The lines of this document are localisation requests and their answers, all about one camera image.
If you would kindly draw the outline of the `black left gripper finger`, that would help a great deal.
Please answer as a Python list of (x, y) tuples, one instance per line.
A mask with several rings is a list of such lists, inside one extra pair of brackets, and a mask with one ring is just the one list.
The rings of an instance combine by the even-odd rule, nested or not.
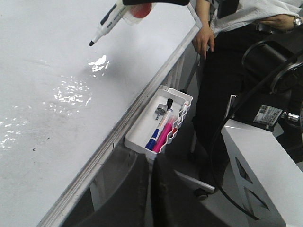
[(138, 5), (144, 3), (169, 3), (181, 6), (187, 5), (190, 0), (122, 0), (124, 5)]

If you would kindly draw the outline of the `person's bare hand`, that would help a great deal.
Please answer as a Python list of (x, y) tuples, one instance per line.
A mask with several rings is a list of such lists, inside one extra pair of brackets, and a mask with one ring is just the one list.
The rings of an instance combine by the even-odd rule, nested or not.
[(215, 47), (215, 37), (209, 23), (206, 22), (192, 40), (195, 51), (200, 54), (205, 60), (207, 52), (213, 52)]

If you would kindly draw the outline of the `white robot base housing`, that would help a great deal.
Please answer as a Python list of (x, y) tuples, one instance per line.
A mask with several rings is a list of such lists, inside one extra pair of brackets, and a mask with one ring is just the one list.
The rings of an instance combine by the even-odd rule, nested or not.
[(225, 194), (200, 201), (208, 224), (223, 227), (300, 227), (303, 224), (303, 165), (295, 163), (274, 133), (235, 120), (222, 129), (230, 164)]

